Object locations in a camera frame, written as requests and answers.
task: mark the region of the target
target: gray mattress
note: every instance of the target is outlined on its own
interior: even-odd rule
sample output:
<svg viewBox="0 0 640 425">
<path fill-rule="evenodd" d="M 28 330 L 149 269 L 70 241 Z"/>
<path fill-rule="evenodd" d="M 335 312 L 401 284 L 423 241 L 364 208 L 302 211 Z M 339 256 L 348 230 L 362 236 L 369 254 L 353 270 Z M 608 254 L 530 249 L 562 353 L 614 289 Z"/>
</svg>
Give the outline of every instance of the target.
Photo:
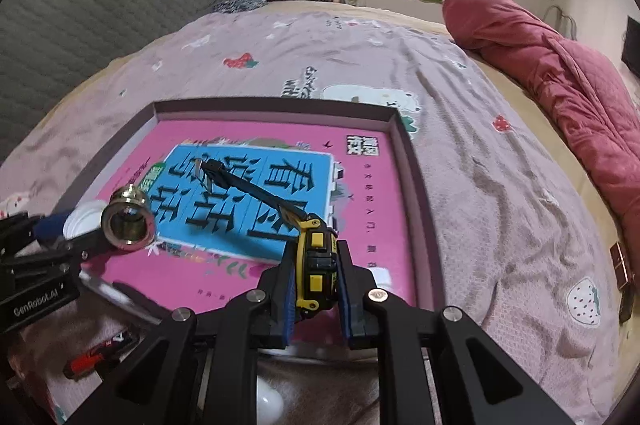
<svg viewBox="0 0 640 425">
<path fill-rule="evenodd" d="M 2 0 L 0 163 L 82 81 L 217 1 Z"/>
</svg>

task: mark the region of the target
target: metal ring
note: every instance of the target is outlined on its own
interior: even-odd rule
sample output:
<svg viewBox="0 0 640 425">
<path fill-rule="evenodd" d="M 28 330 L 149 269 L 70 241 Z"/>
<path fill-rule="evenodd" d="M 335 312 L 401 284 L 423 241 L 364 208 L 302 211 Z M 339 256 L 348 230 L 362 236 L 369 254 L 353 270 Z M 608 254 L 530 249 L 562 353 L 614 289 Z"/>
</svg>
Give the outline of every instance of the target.
<svg viewBox="0 0 640 425">
<path fill-rule="evenodd" d="M 120 224 L 121 219 L 132 212 L 140 216 L 131 223 L 132 228 L 137 230 L 139 235 L 116 235 L 114 224 Z M 149 208 L 146 194 L 133 183 L 124 185 L 111 195 L 109 204 L 102 211 L 100 226 L 107 241 L 125 251 L 145 248 L 156 238 L 156 219 Z"/>
</svg>

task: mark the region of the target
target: cartoon print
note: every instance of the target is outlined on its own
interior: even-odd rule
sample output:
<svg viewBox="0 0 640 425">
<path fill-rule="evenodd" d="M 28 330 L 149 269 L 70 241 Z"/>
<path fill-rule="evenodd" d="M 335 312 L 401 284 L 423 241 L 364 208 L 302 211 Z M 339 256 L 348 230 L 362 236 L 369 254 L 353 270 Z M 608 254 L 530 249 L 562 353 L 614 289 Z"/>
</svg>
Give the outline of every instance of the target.
<svg viewBox="0 0 640 425">
<path fill-rule="evenodd" d="M 566 304 L 572 318 L 585 326 L 600 326 L 600 299 L 595 283 L 585 277 L 566 296 Z"/>
<path fill-rule="evenodd" d="M 289 79 L 282 85 L 281 97 L 311 98 L 311 94 L 316 90 L 317 68 L 307 66 L 299 79 Z"/>
<path fill-rule="evenodd" d="M 29 202 L 28 192 L 16 192 L 0 203 L 0 219 L 21 212 Z"/>
<path fill-rule="evenodd" d="M 174 243 L 167 243 L 166 241 L 156 241 L 147 253 L 147 257 L 154 255 L 160 255 L 162 252 L 172 257 L 180 257 L 181 259 L 188 259 L 193 262 L 205 262 L 214 266 L 224 268 L 227 275 L 238 275 L 239 277 L 246 279 L 246 269 L 249 266 L 248 262 L 241 262 L 232 258 L 229 255 L 221 253 L 209 253 L 206 251 L 199 251 L 194 246 L 176 245 Z M 205 271 L 205 275 L 212 274 L 212 270 Z"/>
<path fill-rule="evenodd" d="M 333 209 L 332 227 L 334 230 L 340 230 L 346 226 L 344 211 L 347 205 L 353 201 L 353 193 L 350 192 L 349 186 L 343 178 L 344 167 L 339 162 L 336 162 L 334 167 L 335 189 L 331 192 L 330 197 Z"/>
<path fill-rule="evenodd" d="M 251 53 L 244 53 L 237 59 L 224 59 L 222 63 L 230 68 L 254 68 L 258 61 L 251 57 Z"/>
<path fill-rule="evenodd" d="M 560 208 L 560 203 L 558 203 L 558 200 L 554 198 L 551 192 L 549 192 L 548 190 L 544 189 L 542 191 L 542 197 L 550 205 L 553 205 L 556 208 Z"/>
<path fill-rule="evenodd" d="M 415 95 L 403 90 L 372 88 L 359 84 L 335 84 L 334 86 L 326 87 L 322 91 L 322 98 L 388 106 L 411 113 L 420 112 L 420 106 Z"/>
<path fill-rule="evenodd" d="M 329 28 L 335 26 L 336 30 L 342 30 L 342 20 L 340 19 L 340 17 L 332 17 L 331 19 L 327 20 L 326 25 Z"/>
<path fill-rule="evenodd" d="M 511 131 L 511 124 L 504 118 L 502 115 L 498 115 L 495 117 L 495 120 L 492 122 L 494 129 L 498 132 L 507 132 Z"/>
<path fill-rule="evenodd" d="M 378 139 L 374 136 L 358 136 L 350 134 L 347 136 L 347 154 L 358 156 L 380 156 Z"/>
<path fill-rule="evenodd" d="M 418 132 L 418 128 L 414 126 L 415 120 L 411 116 L 402 115 L 400 118 L 402 119 L 402 124 L 404 125 L 406 132 L 408 132 L 410 136 L 415 132 Z"/>
<path fill-rule="evenodd" d="M 382 26 L 380 25 L 380 23 L 378 21 L 376 21 L 375 19 L 369 19 L 369 20 L 365 20 L 363 21 L 363 24 L 370 24 L 372 25 L 374 28 L 381 28 Z"/>
<path fill-rule="evenodd" d="M 185 44 L 184 46 L 182 46 L 182 49 L 190 48 L 190 47 L 199 48 L 200 46 L 204 46 L 207 42 L 209 42 L 210 39 L 211 39 L 211 36 L 209 34 L 206 34 L 204 37 L 201 37 L 200 39 L 197 39 L 195 41 Z"/>
</svg>

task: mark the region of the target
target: blue panel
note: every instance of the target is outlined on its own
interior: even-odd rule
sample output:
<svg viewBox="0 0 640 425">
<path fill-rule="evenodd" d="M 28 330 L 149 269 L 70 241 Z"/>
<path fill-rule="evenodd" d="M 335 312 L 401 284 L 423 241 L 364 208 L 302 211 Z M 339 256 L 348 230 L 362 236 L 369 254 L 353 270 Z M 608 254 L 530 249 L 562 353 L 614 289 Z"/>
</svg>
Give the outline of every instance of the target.
<svg viewBox="0 0 640 425">
<path fill-rule="evenodd" d="M 195 158 L 222 161 L 233 174 L 325 217 L 332 157 L 304 150 L 238 145 L 178 145 L 148 195 L 161 239 L 253 259 L 279 261 L 298 231 L 236 188 L 213 188 L 193 176 Z"/>
</svg>

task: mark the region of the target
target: chinese characters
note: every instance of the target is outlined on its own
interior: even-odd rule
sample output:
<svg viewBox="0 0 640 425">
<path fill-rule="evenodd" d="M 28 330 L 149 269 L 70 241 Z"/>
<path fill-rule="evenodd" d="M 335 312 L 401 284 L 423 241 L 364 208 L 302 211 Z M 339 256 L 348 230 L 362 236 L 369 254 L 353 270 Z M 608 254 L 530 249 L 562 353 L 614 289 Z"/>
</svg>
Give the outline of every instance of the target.
<svg viewBox="0 0 640 425">
<path fill-rule="evenodd" d="M 305 211 L 323 217 L 328 213 L 334 167 L 331 155 L 300 149 L 181 144 L 167 157 L 148 190 L 158 235 L 166 241 L 277 260 L 284 242 L 296 238 L 297 230 L 253 196 L 216 185 L 208 191 L 194 176 L 194 161 L 200 157 L 222 161 L 236 176 Z"/>
<path fill-rule="evenodd" d="M 347 136 L 347 154 L 358 156 L 380 156 L 378 139 L 373 136 Z"/>
<path fill-rule="evenodd" d="M 311 98 L 311 94 L 316 90 L 317 68 L 307 66 L 299 79 L 289 79 L 282 85 L 281 97 Z"/>
</svg>

